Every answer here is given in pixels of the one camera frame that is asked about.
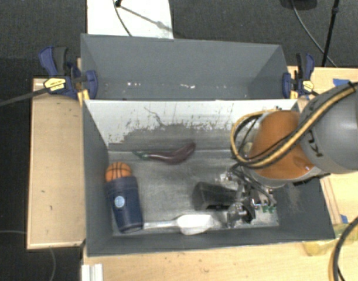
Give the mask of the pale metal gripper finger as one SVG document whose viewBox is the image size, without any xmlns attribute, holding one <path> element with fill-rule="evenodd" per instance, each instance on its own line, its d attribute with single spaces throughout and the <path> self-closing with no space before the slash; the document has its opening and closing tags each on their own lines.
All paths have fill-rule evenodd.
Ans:
<svg viewBox="0 0 358 281">
<path fill-rule="evenodd" d="M 233 203 L 227 210 L 227 226 L 234 228 L 248 214 L 242 203 Z"/>
<path fill-rule="evenodd" d="M 245 200 L 245 182 L 240 181 L 238 183 L 236 195 L 235 195 L 235 204 L 242 204 Z"/>
</svg>

